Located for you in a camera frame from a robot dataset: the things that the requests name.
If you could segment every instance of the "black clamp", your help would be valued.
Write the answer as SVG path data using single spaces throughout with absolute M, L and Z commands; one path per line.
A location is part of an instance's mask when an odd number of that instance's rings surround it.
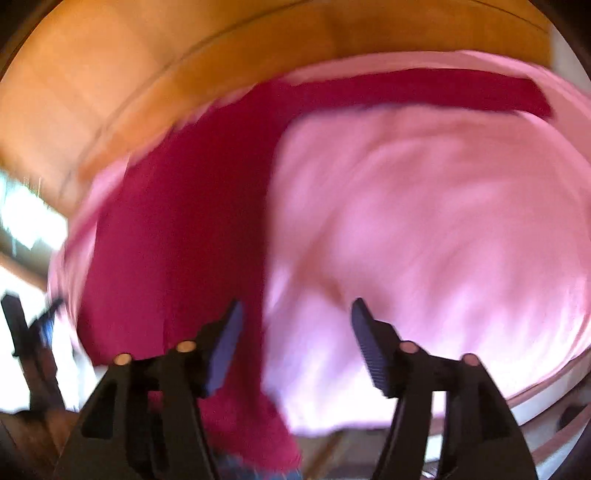
M 59 480 L 219 480 L 197 398 L 222 386 L 242 330 L 242 305 L 165 355 L 115 357 L 80 413 L 58 462 Z M 163 407 L 150 410 L 148 394 Z
M 420 478 L 435 391 L 447 393 L 438 479 L 537 480 L 519 426 L 476 355 L 459 361 L 431 356 L 375 320 L 362 299 L 353 303 L 351 315 L 374 385 L 398 398 L 372 480 Z

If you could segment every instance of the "wooden wall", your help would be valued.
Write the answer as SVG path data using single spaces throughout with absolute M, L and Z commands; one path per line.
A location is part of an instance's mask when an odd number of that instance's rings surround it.
M 200 104 L 318 61 L 469 48 L 550 63 L 527 0 L 64 0 L 0 82 L 0 164 L 66 215 Z

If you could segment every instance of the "pink bedsheet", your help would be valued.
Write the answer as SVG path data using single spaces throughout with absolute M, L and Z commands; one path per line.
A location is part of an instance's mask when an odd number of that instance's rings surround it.
M 391 421 L 394 404 L 371 387 L 349 327 L 356 296 L 431 353 L 478 353 L 507 397 L 591 343 L 589 100 L 540 67 L 475 53 L 383 54 L 288 78 L 413 67 L 529 76 L 555 116 L 417 106 L 291 127 L 269 195 L 264 388 L 292 432 Z M 109 188 L 121 171 L 105 174 Z M 51 291 L 68 292 L 73 326 L 94 245 L 89 212 L 105 198 L 100 182 L 93 191 L 50 276 Z

